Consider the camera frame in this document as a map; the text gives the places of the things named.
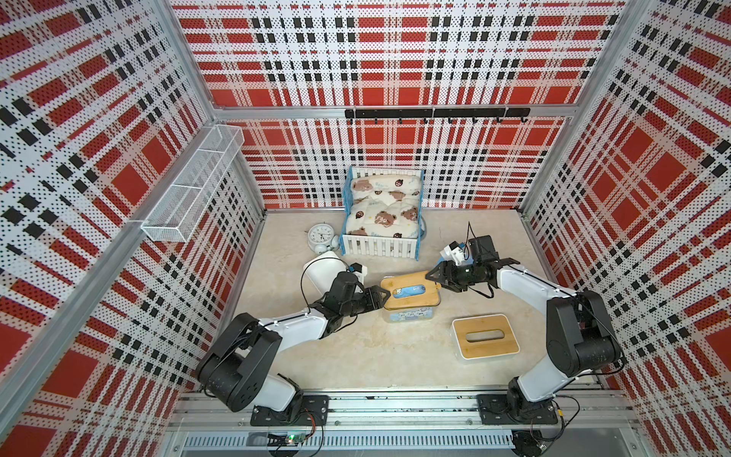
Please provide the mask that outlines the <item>blue soft tissue pack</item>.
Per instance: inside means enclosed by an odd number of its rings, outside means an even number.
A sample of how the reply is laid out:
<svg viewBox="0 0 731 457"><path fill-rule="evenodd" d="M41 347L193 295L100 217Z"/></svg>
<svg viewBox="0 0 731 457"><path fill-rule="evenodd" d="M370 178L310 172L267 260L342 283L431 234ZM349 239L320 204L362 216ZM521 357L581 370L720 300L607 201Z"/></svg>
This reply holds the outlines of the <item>blue soft tissue pack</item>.
<svg viewBox="0 0 731 457"><path fill-rule="evenodd" d="M404 288L394 289L392 297L397 300L407 299L410 297L420 296L426 293L424 285L408 286Z"/></svg>

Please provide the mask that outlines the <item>bamboo slotted lid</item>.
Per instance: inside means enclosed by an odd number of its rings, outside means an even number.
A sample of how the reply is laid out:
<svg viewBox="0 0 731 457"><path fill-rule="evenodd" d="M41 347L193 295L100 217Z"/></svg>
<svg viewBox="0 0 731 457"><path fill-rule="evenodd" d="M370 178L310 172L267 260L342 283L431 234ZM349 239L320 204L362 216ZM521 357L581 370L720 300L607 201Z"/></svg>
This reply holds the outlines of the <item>bamboo slotted lid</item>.
<svg viewBox="0 0 731 457"><path fill-rule="evenodd" d="M390 312L408 308L437 307L441 303L441 286L426 278L427 272L413 272L385 277L380 287L390 293L385 309Z"/></svg>

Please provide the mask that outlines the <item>clear plastic tissue box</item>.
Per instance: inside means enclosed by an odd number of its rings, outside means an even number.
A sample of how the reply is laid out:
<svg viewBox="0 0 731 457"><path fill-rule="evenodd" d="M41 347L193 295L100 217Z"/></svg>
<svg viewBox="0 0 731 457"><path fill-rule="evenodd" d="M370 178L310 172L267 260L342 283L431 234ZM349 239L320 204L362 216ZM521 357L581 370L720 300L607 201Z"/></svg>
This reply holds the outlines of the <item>clear plastic tissue box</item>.
<svg viewBox="0 0 731 457"><path fill-rule="evenodd" d="M434 317L439 306L422 306L412 308L384 308L384 318L388 323L405 323L429 320Z"/></svg>

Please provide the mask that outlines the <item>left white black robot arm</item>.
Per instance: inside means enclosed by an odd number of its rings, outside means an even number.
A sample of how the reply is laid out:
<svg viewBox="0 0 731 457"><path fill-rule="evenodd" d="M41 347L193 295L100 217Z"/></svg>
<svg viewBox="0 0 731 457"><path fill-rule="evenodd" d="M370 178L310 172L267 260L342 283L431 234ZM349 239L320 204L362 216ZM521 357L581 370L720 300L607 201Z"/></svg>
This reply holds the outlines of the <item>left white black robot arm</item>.
<svg viewBox="0 0 731 457"><path fill-rule="evenodd" d="M270 373L276 356L340 331L347 317L382 310L388 298L389 291L365 287L354 272L338 272L330 290L301 312L263 320L249 313L235 316L198 363L196 379L232 412L263 407L294 419L303 408L302 390Z"/></svg>

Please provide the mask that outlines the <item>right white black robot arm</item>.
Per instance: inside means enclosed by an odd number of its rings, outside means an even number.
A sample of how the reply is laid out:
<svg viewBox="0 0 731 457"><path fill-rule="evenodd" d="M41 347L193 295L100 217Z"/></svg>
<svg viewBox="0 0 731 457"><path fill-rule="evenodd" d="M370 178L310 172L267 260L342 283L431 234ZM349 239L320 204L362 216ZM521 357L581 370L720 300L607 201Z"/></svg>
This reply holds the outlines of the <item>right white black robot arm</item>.
<svg viewBox="0 0 731 457"><path fill-rule="evenodd" d="M598 293L562 287L513 258L500 257L488 235L468 240L466 262L457 262L454 251L463 252L457 243L450 244L426 280L453 292L485 283L491 291L500 289L521 299L544 317L546 356L510 381L506 397L512 406L542 405L574 380L622 360L622 346Z"/></svg>

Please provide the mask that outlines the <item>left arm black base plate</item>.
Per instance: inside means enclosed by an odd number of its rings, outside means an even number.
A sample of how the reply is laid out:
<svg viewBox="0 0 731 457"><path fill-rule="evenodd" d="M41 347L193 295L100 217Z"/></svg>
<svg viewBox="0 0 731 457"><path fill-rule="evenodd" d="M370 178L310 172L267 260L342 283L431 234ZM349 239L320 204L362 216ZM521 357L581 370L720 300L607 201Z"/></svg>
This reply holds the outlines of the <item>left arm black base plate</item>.
<svg viewBox="0 0 731 457"><path fill-rule="evenodd" d="M249 424L253 427L325 426L329 416L327 395L296 395L284 411L255 407Z"/></svg>

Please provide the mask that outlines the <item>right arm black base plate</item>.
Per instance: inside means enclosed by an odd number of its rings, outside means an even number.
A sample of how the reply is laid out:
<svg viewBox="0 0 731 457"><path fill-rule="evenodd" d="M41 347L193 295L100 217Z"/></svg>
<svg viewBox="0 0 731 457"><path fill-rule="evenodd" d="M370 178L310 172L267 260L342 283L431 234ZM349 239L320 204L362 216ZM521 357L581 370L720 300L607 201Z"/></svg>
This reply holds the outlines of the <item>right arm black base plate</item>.
<svg viewBox="0 0 731 457"><path fill-rule="evenodd" d="M553 426L560 422L557 407L550 399L529 402L508 393L480 394L477 405L482 424L486 426Z"/></svg>

